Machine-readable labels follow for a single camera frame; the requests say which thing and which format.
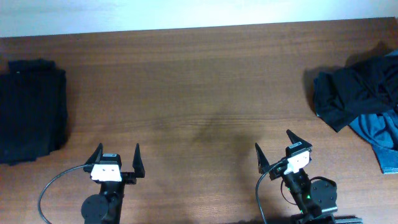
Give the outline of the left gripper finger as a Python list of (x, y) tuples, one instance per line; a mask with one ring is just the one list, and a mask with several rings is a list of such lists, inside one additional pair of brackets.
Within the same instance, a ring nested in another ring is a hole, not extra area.
[(136, 144), (136, 148), (134, 151), (132, 168), (134, 169), (135, 178), (144, 178), (146, 176), (145, 168), (141, 158), (140, 146), (138, 143)]
[(99, 163), (101, 156), (103, 154), (103, 144), (99, 143), (98, 147), (92, 153), (92, 155), (88, 158), (88, 160), (85, 162), (85, 165), (91, 165), (91, 164), (97, 164)]

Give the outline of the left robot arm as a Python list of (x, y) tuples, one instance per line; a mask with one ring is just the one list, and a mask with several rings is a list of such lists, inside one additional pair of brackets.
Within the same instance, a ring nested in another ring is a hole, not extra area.
[(90, 179), (100, 185), (98, 194), (86, 198), (81, 206), (81, 215), (85, 223), (118, 224), (126, 185), (135, 185), (137, 179), (146, 176), (137, 144), (132, 161), (132, 172), (123, 172), (119, 154), (104, 153), (99, 144), (94, 153), (85, 162), (83, 170), (90, 174)]

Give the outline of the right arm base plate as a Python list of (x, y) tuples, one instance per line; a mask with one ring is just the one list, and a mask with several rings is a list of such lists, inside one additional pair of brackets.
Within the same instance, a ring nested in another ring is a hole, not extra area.
[(363, 224), (363, 219), (362, 218), (335, 218), (335, 223), (336, 224)]

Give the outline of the black t-shirt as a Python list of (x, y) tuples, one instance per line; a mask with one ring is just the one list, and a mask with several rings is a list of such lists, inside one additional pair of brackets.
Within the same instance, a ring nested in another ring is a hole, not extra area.
[(397, 110), (397, 56), (374, 57), (314, 79), (315, 112), (336, 132), (363, 114)]

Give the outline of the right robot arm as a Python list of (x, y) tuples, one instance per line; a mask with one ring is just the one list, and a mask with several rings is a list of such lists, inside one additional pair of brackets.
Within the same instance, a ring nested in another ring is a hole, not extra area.
[(288, 188), (300, 213), (291, 217), (292, 223), (335, 223), (333, 214), (336, 205), (336, 182), (325, 177), (310, 179), (304, 171), (312, 160), (312, 144), (286, 130), (291, 145), (285, 148), (285, 157), (275, 164), (269, 164), (261, 147), (255, 144), (259, 173), (255, 196), (262, 218), (265, 217), (259, 199), (259, 186), (266, 175), (270, 180), (282, 178), (281, 185)]

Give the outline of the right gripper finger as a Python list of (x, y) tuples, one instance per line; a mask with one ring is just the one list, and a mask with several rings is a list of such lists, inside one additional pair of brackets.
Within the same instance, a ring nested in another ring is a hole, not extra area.
[(306, 140), (304, 140), (304, 139), (302, 139), (302, 138), (300, 138), (300, 137), (298, 137), (296, 134), (294, 134), (291, 130), (286, 130), (286, 133), (287, 133), (287, 135), (288, 135), (288, 137), (289, 137), (289, 139), (290, 139), (290, 142), (292, 143), (292, 144), (298, 144), (299, 142), (301, 143), (301, 145), (303, 146), (303, 147), (306, 147), (306, 148), (310, 148), (310, 147), (312, 147), (312, 145), (309, 143), (309, 142), (307, 142)]
[(270, 166), (269, 161), (266, 159), (261, 147), (258, 145), (258, 143), (255, 143), (255, 149), (256, 149), (256, 154), (257, 154), (257, 163), (258, 163), (258, 169), (260, 174), (265, 174), (266, 171), (268, 170), (268, 167)]

